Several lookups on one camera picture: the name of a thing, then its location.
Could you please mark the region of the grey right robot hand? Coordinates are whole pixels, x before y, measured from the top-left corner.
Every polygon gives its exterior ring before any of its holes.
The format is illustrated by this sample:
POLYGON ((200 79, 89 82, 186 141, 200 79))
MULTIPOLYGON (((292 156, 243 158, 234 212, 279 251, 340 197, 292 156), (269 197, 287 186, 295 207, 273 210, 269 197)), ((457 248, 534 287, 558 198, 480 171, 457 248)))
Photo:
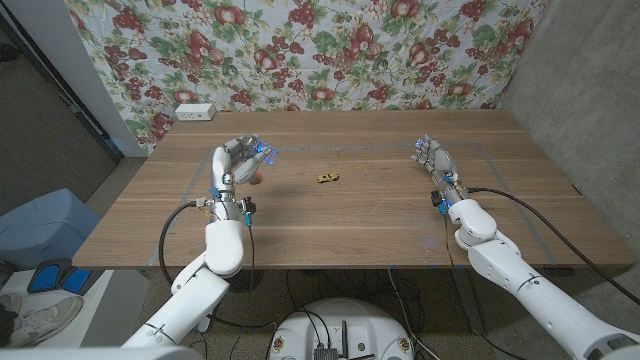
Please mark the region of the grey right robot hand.
POLYGON ((425 134, 415 142, 415 149, 411 159, 426 169, 437 188, 459 180, 455 161, 437 140, 425 134))

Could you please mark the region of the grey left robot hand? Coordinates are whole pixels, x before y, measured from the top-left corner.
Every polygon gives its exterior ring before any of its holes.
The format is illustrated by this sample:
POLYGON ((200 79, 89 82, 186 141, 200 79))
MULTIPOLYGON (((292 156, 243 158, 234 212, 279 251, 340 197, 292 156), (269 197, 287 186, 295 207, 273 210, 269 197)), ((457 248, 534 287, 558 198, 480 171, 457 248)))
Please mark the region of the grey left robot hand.
POLYGON ((212 156, 211 185, 221 193, 234 194, 235 186, 258 183, 261 164, 273 165, 278 150, 259 134, 235 137, 217 147, 212 156))

